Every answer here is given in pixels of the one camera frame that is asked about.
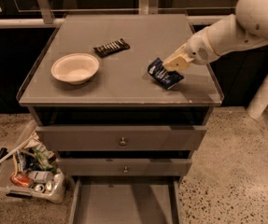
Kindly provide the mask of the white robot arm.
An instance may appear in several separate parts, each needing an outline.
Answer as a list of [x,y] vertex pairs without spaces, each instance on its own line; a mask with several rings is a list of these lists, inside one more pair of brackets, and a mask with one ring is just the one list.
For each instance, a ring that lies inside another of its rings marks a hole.
[[168,71],[206,65],[234,52],[268,45],[268,0],[238,0],[235,12],[193,34],[164,60]]

